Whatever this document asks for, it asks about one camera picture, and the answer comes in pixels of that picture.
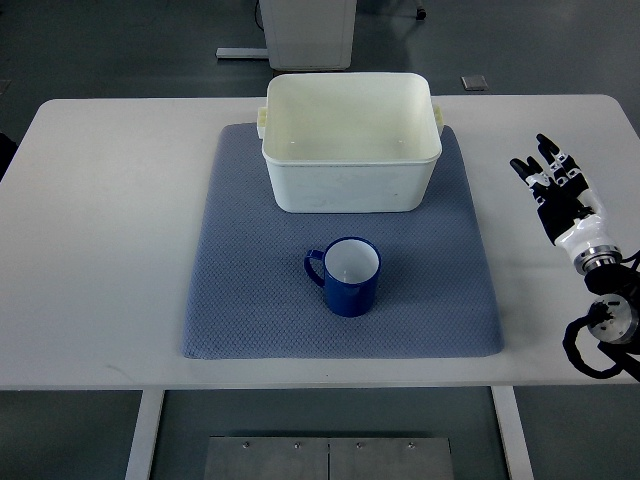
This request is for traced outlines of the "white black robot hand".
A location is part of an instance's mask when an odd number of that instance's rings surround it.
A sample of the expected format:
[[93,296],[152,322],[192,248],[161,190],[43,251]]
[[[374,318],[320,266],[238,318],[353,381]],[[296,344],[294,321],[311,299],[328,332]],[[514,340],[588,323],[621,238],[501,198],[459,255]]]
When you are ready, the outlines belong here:
[[608,234],[606,210],[575,159],[546,135],[536,135],[534,157],[514,158],[510,166],[528,187],[551,243],[563,249],[581,275],[622,262],[619,246]]

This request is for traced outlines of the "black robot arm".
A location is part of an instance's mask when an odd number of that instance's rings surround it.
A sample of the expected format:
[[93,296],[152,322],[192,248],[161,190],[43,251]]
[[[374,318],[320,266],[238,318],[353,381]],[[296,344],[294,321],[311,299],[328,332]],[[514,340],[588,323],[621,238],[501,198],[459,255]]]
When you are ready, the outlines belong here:
[[[587,289],[596,295],[587,314],[569,323],[562,341],[573,367],[594,379],[611,379],[623,372],[639,378],[639,255],[624,258],[614,246],[589,248],[575,259]],[[597,348],[613,365],[597,370],[588,365],[577,346],[586,329]]]

